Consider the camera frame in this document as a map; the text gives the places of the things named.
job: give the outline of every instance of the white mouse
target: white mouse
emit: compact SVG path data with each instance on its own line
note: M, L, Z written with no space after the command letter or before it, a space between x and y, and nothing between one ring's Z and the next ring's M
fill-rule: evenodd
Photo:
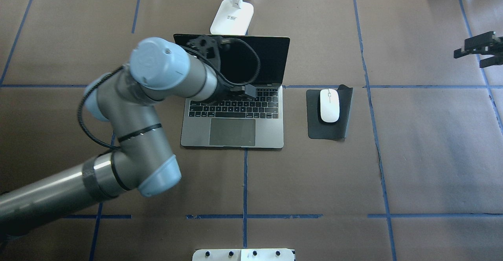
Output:
M323 89L319 93L319 112L322 121L335 123L339 119L339 94L335 89Z

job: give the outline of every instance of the white desk lamp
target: white desk lamp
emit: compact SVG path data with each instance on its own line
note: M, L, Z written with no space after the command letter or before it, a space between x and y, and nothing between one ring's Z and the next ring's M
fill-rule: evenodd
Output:
M244 35L252 16L252 4L243 0L223 0L210 32L218 35Z

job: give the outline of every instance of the laptop keyboard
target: laptop keyboard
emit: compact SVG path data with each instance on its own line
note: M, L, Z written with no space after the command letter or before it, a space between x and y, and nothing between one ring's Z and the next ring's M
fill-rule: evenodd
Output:
M189 116L205 118L278 118L278 89L257 88L257 98L223 100L218 105L190 101Z

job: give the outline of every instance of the keyboard key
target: keyboard key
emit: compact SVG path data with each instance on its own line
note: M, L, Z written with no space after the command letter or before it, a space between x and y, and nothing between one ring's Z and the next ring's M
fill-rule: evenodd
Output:
M215 116L217 118L244 118L246 114L244 112L216 112Z

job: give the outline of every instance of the laptop screen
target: laptop screen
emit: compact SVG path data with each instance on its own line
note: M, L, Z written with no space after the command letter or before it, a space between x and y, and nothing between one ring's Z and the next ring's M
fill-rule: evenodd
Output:
M174 34L174 42L184 46L191 39L197 38L196 34ZM223 36L233 37L245 41L257 53L260 58L261 66L259 76L253 84L281 84L285 74L286 59L288 56L288 47L290 38L288 37L258 37L258 36ZM236 67L242 67L243 64L236 64ZM234 82L243 81L239 71L224 70L225 77Z

